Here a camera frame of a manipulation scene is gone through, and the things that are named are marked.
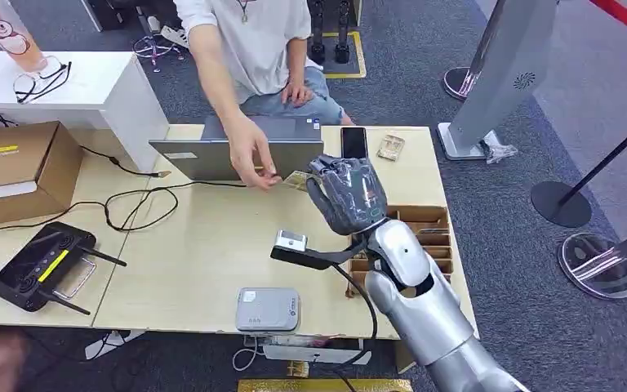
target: gray glove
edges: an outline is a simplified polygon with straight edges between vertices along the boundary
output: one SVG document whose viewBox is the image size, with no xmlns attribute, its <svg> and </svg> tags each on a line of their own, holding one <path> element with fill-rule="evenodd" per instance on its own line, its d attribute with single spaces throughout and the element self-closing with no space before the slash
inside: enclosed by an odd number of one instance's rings
<svg viewBox="0 0 627 392">
<path fill-rule="evenodd" d="M 367 158 L 320 155 L 311 161 L 309 168 L 321 178 L 326 193 L 313 178 L 306 181 L 306 190 L 336 233 L 360 233 L 385 218 L 388 200 Z"/>
</svg>

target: yellow tape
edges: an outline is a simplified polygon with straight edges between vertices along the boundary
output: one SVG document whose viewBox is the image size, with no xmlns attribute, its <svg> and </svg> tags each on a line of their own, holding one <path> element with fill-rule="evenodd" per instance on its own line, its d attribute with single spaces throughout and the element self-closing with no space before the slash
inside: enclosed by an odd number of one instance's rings
<svg viewBox="0 0 627 392">
<path fill-rule="evenodd" d="M 338 33 L 323 33 L 323 37 L 337 37 Z M 364 61 L 364 51 L 362 50 L 362 35 L 358 31 L 350 31 L 348 37 L 352 37 L 354 48 L 357 51 L 357 62 L 359 63 L 359 73 L 326 73 L 328 79 L 342 78 L 365 78 L 367 76 L 367 63 Z"/>
<path fill-rule="evenodd" d="M 349 380 L 359 392 L 412 392 L 409 380 Z M 238 392 L 347 392 L 342 380 L 240 380 Z"/>
<path fill-rule="evenodd" d="M 0 147 L 0 153 L 5 153 L 7 151 L 15 151 L 18 149 L 17 145 L 9 145 L 7 147 Z"/>
<path fill-rule="evenodd" d="M 51 274 L 51 272 L 54 270 L 54 268 L 56 268 L 57 265 L 59 265 L 59 263 L 64 259 L 64 257 L 66 257 L 66 255 L 69 254 L 69 251 L 64 250 L 63 252 L 61 252 L 61 254 L 59 255 L 59 257 L 56 257 L 56 259 L 54 260 L 53 263 L 49 264 L 49 267 L 47 268 L 46 271 L 44 271 L 44 274 L 42 274 L 42 276 L 39 277 L 39 279 L 37 279 L 40 283 L 44 282 L 44 279 L 46 279 L 49 274 Z"/>
</svg>

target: laptop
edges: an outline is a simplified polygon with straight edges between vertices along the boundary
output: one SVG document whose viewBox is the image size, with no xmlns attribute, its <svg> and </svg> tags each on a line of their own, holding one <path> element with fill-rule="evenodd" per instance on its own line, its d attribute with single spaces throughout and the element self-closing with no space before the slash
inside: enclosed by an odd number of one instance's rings
<svg viewBox="0 0 627 392">
<path fill-rule="evenodd" d="M 263 130 L 268 140 L 321 140 L 321 124 L 317 118 L 249 116 Z M 227 139 L 217 116 L 208 116 L 201 140 Z"/>
<path fill-rule="evenodd" d="M 190 180 L 240 180 L 229 160 L 227 140 L 150 140 L 149 143 Z M 309 162 L 323 154 L 321 140 L 270 140 L 269 147 L 278 175 L 283 179 L 293 171 L 307 171 Z"/>
</svg>

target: smartphone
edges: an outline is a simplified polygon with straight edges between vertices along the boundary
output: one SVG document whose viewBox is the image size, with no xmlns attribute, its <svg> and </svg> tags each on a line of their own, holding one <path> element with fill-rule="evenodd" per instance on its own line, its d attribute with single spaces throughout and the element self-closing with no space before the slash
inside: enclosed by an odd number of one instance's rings
<svg viewBox="0 0 627 392">
<path fill-rule="evenodd" d="M 366 128 L 343 127 L 340 134 L 342 137 L 342 158 L 368 157 Z"/>
</svg>

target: white cable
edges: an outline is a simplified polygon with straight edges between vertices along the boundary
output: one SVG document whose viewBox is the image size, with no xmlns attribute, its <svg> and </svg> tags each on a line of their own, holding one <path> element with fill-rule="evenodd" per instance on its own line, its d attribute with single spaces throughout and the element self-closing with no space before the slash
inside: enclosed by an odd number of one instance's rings
<svg viewBox="0 0 627 392">
<path fill-rule="evenodd" d="M 254 360 L 256 360 L 256 356 L 257 355 L 265 355 L 265 353 L 259 353 L 258 352 L 258 338 L 257 337 L 253 337 L 253 348 L 249 348 L 249 347 L 245 347 L 239 351 L 237 351 L 236 353 L 234 353 L 234 355 L 232 356 L 232 368 L 234 368 L 234 370 L 236 370 L 237 372 L 243 372 L 245 370 L 247 370 L 251 364 L 253 363 Z M 241 353 L 253 353 L 253 356 L 251 356 L 251 360 L 249 361 L 249 363 L 247 363 L 247 365 L 245 367 L 237 367 L 237 357 L 241 354 Z"/>
</svg>

